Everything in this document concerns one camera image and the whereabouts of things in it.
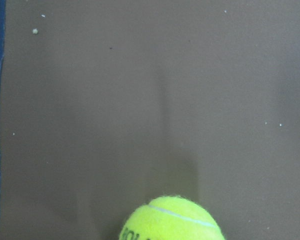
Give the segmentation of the yellow-green tennis ball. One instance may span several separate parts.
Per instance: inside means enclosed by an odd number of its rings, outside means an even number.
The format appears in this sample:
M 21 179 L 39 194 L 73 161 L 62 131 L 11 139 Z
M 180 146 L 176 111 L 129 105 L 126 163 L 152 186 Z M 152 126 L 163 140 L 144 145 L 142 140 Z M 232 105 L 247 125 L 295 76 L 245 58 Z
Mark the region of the yellow-green tennis ball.
M 217 222 L 199 204 L 181 196 L 160 196 L 127 219 L 120 240 L 224 240 Z

